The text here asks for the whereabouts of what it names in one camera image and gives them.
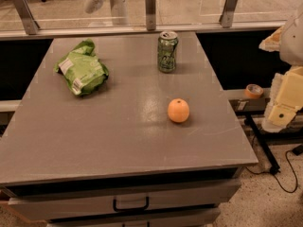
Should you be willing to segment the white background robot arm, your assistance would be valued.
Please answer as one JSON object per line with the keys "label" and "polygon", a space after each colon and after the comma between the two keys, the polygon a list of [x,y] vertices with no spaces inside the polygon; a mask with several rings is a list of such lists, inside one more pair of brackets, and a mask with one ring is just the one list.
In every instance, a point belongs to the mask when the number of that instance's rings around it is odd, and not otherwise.
{"label": "white background robot arm", "polygon": [[[127,11],[127,0],[109,0],[112,22],[114,26],[127,26],[129,17]],[[84,11],[88,14],[96,12],[103,6],[104,0],[85,0]]]}

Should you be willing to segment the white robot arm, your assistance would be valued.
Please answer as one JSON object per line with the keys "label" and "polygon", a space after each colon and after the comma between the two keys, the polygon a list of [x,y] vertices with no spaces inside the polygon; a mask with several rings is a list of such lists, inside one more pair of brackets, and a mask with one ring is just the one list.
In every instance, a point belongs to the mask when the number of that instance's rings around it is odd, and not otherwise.
{"label": "white robot arm", "polygon": [[258,47],[277,51],[280,59],[291,65],[285,74],[275,73],[261,123],[265,131],[280,132],[303,108],[303,5]]}

